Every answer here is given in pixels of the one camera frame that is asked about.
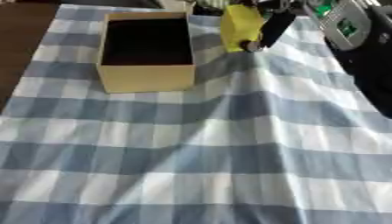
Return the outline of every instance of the open box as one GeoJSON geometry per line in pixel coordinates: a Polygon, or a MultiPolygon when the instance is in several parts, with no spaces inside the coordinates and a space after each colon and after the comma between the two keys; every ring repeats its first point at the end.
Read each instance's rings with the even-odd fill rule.
{"type": "Polygon", "coordinates": [[[189,88],[195,65],[186,13],[106,15],[96,67],[108,93],[189,88]]]}

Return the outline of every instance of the yellow block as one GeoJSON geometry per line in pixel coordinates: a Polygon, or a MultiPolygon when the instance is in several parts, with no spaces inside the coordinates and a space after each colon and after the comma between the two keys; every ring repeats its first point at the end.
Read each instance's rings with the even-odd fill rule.
{"type": "Polygon", "coordinates": [[[242,4],[229,5],[220,21],[220,37],[228,52],[242,51],[243,40],[257,40],[263,26],[263,18],[256,7],[242,4]]]}

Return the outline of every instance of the wooden table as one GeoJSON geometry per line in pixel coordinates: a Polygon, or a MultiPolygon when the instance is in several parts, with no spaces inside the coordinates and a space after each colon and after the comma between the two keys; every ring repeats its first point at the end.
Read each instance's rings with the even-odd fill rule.
{"type": "Polygon", "coordinates": [[[49,3],[0,5],[0,111],[58,9],[49,3]]]}

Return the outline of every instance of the blue and white checkered cloth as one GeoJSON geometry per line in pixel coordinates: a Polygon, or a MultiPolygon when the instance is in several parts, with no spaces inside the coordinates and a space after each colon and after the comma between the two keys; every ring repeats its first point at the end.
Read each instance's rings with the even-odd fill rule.
{"type": "Polygon", "coordinates": [[[102,19],[62,5],[0,117],[4,224],[392,223],[392,122],[312,21],[225,53],[191,17],[196,85],[105,94],[102,19]]]}

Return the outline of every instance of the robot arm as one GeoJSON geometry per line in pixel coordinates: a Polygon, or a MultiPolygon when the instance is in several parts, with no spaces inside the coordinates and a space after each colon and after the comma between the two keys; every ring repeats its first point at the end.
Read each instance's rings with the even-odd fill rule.
{"type": "MultiPolygon", "coordinates": [[[[326,44],[360,91],[392,118],[392,6],[381,6],[375,0],[252,1],[244,4],[260,7],[262,14],[272,13],[261,29],[259,48],[272,47],[296,12],[302,11],[325,34],[326,44]]],[[[240,46],[249,52],[255,50],[250,41],[240,46]]]]}

